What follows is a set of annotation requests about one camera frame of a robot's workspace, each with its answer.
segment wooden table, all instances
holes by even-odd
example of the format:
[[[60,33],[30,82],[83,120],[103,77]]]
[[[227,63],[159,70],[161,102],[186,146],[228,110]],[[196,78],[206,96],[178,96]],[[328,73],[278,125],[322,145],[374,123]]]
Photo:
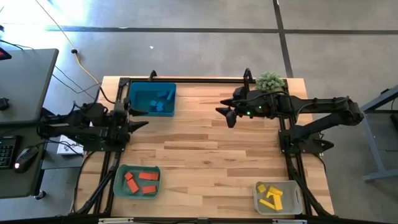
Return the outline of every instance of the wooden table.
[[[116,98],[119,78],[103,79],[102,87],[110,100]],[[287,81],[291,95],[307,98],[303,79]],[[149,124],[131,136],[120,164],[159,166],[161,189],[153,200],[115,196],[113,217],[264,218],[254,209],[253,185],[257,181],[288,180],[277,141],[279,120],[244,117],[238,118],[235,128],[228,128],[215,108],[239,86],[242,85],[177,83],[174,117],[133,118]],[[102,95],[99,102],[113,108]],[[310,114],[302,114],[298,123],[311,120]],[[103,157],[103,152],[97,152],[85,164],[77,208],[97,187]],[[303,155],[303,164],[309,189],[333,213],[323,164],[311,154]]]

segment potted plant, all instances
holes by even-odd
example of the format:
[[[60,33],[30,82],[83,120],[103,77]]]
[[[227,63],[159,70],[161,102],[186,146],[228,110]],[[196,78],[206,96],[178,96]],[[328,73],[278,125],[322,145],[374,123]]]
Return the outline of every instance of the potted plant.
[[[256,78],[256,89],[258,90],[266,92],[282,91],[283,86],[285,86],[285,82],[276,72],[266,72],[261,74],[261,77]]]

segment gray floor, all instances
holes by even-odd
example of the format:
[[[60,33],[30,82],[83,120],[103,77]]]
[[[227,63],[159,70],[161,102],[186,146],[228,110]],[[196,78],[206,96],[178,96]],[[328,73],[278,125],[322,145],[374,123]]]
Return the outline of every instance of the gray floor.
[[[65,26],[277,27],[271,0],[40,2]],[[4,4],[0,12],[6,27],[4,40],[34,48],[58,48],[57,65],[81,86],[93,84],[78,68],[62,33],[43,31],[53,23],[34,1]],[[279,4],[286,29],[398,29],[398,1],[279,0]],[[83,55],[82,63],[98,79],[148,75],[153,69],[159,75],[241,76],[246,67],[255,75],[275,70],[286,77],[278,34],[67,34]],[[305,79],[309,97],[349,95],[363,105],[398,84],[398,35],[286,35],[286,39],[294,77]],[[55,75],[65,80],[57,71]],[[90,98],[74,95],[58,81],[51,81],[47,108],[66,113],[72,100],[82,103]],[[325,139],[335,143],[325,153],[325,163],[336,214],[398,223],[398,178],[362,181],[363,175],[375,171],[362,126],[336,127],[325,134]],[[398,161],[398,152],[382,155],[389,167]],[[76,175],[76,170],[46,171],[42,188],[49,196],[41,201],[0,200],[0,220],[66,214]]]

